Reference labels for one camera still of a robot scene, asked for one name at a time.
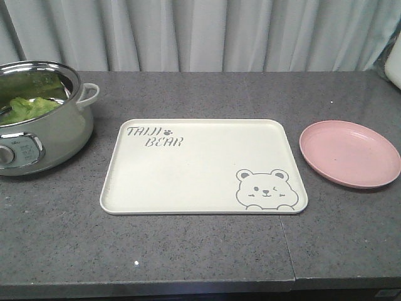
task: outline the bear ear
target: bear ear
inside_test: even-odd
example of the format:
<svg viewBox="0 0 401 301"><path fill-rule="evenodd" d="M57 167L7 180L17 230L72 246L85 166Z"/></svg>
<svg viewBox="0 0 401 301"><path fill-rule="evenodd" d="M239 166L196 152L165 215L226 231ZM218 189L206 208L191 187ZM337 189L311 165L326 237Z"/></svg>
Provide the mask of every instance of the bear ear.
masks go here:
<svg viewBox="0 0 401 301"><path fill-rule="evenodd" d="M237 171L237 178L242 181L246 177L249 177L251 174L253 174L251 171L247 169L241 169L240 171Z"/></svg>
<svg viewBox="0 0 401 301"><path fill-rule="evenodd" d="M285 171L282 171L281 169L275 169L271 172L272 175L279 177L280 179L283 179L284 181L287 181L289 176L288 173Z"/></svg>

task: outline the rectangular tray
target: rectangular tray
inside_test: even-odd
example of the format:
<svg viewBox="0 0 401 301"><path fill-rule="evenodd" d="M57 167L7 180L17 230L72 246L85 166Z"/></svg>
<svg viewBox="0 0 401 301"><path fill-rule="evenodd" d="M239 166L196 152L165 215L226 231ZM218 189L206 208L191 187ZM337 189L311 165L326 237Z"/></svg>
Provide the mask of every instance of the rectangular tray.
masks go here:
<svg viewBox="0 0 401 301"><path fill-rule="evenodd" d="M273 120L135 119L120 128L100 204L110 214L294 214L308 197Z"/></svg>

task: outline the stainless steel pot rim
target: stainless steel pot rim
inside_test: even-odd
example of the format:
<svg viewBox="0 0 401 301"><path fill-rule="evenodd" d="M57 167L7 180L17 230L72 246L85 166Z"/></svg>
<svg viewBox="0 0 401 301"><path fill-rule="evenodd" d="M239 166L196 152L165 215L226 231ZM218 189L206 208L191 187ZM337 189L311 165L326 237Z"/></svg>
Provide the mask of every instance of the stainless steel pot rim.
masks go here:
<svg viewBox="0 0 401 301"><path fill-rule="evenodd" d="M59 107L55 108L54 110L49 111L46 114L40 115L39 117L32 118L29 120L24 120L21 122L16 122L13 124L5 124L5 125L0 125L0 129L6 128L6 127L13 127L15 125L21 125L21 124L27 124L30 122L33 122L38 119L42 119L48 115L55 114L59 110L62 109L63 105L70 102L72 99L74 99L78 92L80 91L81 88L81 78L79 74L72 69L71 67L58 63L55 61L16 61L14 63L7 63L4 65L0 65L0 76L3 76L8 73L12 72L21 72L21 71L52 71L59 73L69 79L71 84L73 85L72 91L70 92L69 97L64 101L62 105Z"/></svg>

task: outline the lettuce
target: lettuce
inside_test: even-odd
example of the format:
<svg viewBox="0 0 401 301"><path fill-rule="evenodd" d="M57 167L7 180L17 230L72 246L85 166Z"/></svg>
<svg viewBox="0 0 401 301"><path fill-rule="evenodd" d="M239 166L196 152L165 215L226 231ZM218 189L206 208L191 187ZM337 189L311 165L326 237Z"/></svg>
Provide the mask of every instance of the lettuce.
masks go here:
<svg viewBox="0 0 401 301"><path fill-rule="evenodd" d="M33 119L54 110L60 104L41 97L33 102L21 97L10 101L11 111L0 118L0 125L15 124L24 120Z"/></svg>

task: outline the white curtain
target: white curtain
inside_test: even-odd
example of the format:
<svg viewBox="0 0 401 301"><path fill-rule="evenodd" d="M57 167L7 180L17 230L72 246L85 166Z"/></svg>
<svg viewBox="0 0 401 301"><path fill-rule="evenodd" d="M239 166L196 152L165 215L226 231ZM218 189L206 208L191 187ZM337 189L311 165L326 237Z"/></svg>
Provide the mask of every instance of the white curtain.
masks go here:
<svg viewBox="0 0 401 301"><path fill-rule="evenodd" d="M400 0L0 0L0 64L367 70L400 17Z"/></svg>

